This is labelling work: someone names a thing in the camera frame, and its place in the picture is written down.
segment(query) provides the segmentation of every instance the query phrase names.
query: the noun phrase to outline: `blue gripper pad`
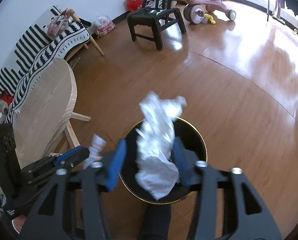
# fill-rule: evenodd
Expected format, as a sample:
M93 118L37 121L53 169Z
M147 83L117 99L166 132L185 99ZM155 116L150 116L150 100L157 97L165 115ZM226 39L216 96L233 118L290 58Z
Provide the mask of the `blue gripper pad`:
M173 142L173 147L171 151L171 160L177 166L179 171L179 179L182 185L191 186L191 165L188 163L186 158L186 152L184 145L180 137L176 137Z
M84 148L83 148L82 146L78 146L78 147L75 147L74 149L68 151L67 153L60 155L60 156L53 162L54 166L58 166L58 165L60 165L60 163L61 163L62 161L65 161L67 158L71 157L73 154L78 153L79 151L82 151L83 149L84 149ZM82 161L83 161L84 159L86 159L87 157L88 157L88 155L83 156L83 158L82 158L80 161L82 162Z
M108 191L113 190L118 182L119 172L121 171L124 158L126 155L127 145L125 140L120 140L116 150L114 151L115 154L110 162L110 164L107 166L107 173L108 173L108 180L105 185Z

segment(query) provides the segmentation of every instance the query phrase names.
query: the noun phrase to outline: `trash can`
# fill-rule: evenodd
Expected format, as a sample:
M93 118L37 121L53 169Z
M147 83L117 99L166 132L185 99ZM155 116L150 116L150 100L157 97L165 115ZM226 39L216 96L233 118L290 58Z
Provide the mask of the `trash can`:
M135 162L137 157L136 140L138 136L136 129L139 129L141 124L142 121L134 125L124 137L127 143L127 154L120 172L120 178L123 184L132 195L151 204L172 204L185 199L191 192L180 183L176 183L167 196L155 200L151 194L144 190L135 180L134 176L138 172L138 166ZM194 151L200 160L207 161L206 145L198 130L192 124L179 117L177 117L177 120L174 122L174 127L176 137L181 138L185 148Z

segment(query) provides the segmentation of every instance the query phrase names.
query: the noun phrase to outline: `black wooden chair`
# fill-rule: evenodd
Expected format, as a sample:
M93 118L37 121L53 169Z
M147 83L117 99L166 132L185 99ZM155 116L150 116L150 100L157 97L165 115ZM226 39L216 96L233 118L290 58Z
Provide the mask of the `black wooden chair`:
M171 8L172 0L162 0L162 8L159 8L159 0L156 0L155 8L146 7L147 0L143 0L142 7L127 15L127 21L130 29L131 38L136 41L137 37L154 41L158 50L163 50L161 32L171 25L178 23L181 33L186 34L186 27L182 19L179 8ZM169 15L174 13L176 18L170 18ZM153 38L138 34L134 31L136 25L146 25L152 28Z

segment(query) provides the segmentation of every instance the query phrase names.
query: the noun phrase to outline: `pink ride-on toy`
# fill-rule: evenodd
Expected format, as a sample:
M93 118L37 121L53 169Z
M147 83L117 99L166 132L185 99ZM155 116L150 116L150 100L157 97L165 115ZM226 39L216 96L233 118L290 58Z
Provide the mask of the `pink ride-on toy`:
M218 10L224 12L231 21L236 18L236 11L225 6L222 0L185 0L185 2L187 5L184 8L184 17L188 22L194 24L199 24L204 19L202 4L206 6L208 12Z

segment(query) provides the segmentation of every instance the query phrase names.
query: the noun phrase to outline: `black and white striped blanket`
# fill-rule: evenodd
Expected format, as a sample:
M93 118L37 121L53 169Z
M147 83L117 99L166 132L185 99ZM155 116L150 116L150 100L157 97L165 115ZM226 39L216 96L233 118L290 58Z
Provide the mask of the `black and white striped blanket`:
M6 90L13 96L6 122L17 120L26 97L54 58L65 58L72 48L90 39L87 29L78 21L52 41L43 27L59 14L52 7L31 25L0 70L0 94Z

